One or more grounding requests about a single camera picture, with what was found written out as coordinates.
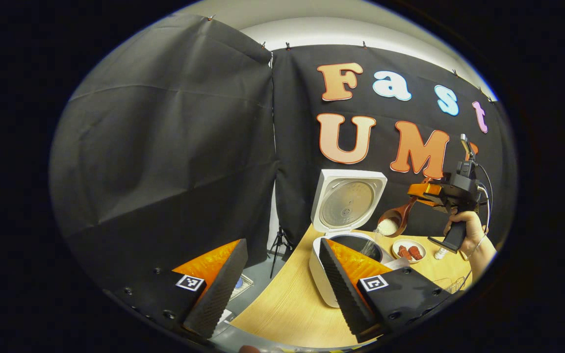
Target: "gray floor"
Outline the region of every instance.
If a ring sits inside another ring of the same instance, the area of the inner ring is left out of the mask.
[[[247,288],[243,293],[235,297],[233,300],[228,302],[226,309],[232,311],[235,317],[237,317],[242,311],[245,310],[251,304],[258,295],[263,292],[265,287],[271,282],[271,280],[278,274],[278,271],[282,268],[284,262],[282,256],[276,256],[276,264],[274,265],[274,274],[272,279],[269,278],[269,273],[272,271],[272,263],[274,261],[274,255],[268,254],[269,259],[266,259],[262,263],[256,264],[254,266],[245,268],[243,270],[243,275],[253,280],[254,284]]]

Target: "black fabric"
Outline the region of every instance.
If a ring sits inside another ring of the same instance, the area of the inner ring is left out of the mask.
[[[103,59],[53,141],[50,192],[87,273],[115,290],[236,239],[264,261],[276,172],[271,53],[173,14]]]
[[[320,65],[358,63],[363,73],[356,75],[357,86],[346,89],[352,92],[351,99],[325,102],[323,74]],[[512,195],[515,183],[504,182],[504,178],[515,179],[515,151],[505,145],[513,143],[500,113],[477,87],[452,72],[424,60],[401,53],[381,49],[363,49],[348,45],[313,45],[293,47],[291,50],[274,51],[274,124],[276,126],[276,148],[280,159],[276,176],[276,207],[281,226],[296,243],[310,225],[310,214],[320,170],[355,169],[383,172],[388,179],[383,197],[369,219],[360,227],[374,230],[378,218],[388,209],[404,205],[409,197],[408,187],[420,183],[422,172],[414,174],[394,172],[390,169],[397,155],[400,133],[395,128],[397,121],[415,123],[424,142],[433,130],[446,132],[450,141],[446,146],[443,169],[455,172],[457,162],[465,153],[460,143],[460,134],[465,133],[479,148],[477,161],[489,173],[497,202],[493,206],[490,229],[495,234],[505,234],[509,223],[500,220],[513,215]],[[393,71],[406,79],[409,101],[379,96],[372,89],[377,71]],[[450,116],[439,109],[435,86],[447,87],[457,95],[459,113]],[[481,132],[472,103],[478,101],[485,111],[488,133]],[[340,126],[339,147],[344,151],[354,148],[356,126],[353,116],[369,116],[377,123],[370,133],[370,146],[365,159],[359,163],[345,165],[327,159],[319,147],[320,123],[318,114],[343,115],[346,121]],[[477,170],[477,177],[485,181],[485,175]],[[480,212],[482,221],[487,219],[485,210]],[[416,204],[410,214],[407,235],[441,236],[448,215],[432,210],[421,203]]]

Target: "white wall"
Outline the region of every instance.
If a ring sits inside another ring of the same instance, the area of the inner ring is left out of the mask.
[[[445,42],[406,18],[363,0],[203,0],[180,13],[212,16],[269,50],[302,45],[343,44],[415,56],[457,74],[496,100],[477,70]],[[272,197],[269,249],[278,232]]]

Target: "tripod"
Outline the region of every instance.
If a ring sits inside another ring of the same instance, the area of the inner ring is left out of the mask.
[[[274,274],[274,265],[276,264],[276,256],[278,255],[278,249],[280,249],[281,245],[284,245],[289,251],[294,250],[293,243],[289,240],[283,228],[281,226],[278,226],[278,232],[276,232],[276,239],[274,239],[274,243],[272,244],[272,247],[269,249],[269,251],[271,251],[272,248],[276,246],[276,251],[274,251],[274,261],[272,263],[272,271],[269,273],[270,278]]]

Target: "blue letter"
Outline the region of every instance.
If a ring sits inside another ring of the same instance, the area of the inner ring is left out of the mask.
[[[403,76],[391,71],[378,71],[374,74],[374,78],[378,81],[372,85],[372,88],[377,94],[383,97],[396,97],[401,101],[411,99],[411,93],[407,90],[407,81]]]
[[[437,104],[442,112],[456,116],[459,114],[459,107],[457,107],[457,96],[455,92],[442,85],[435,86],[435,94],[439,97]]]

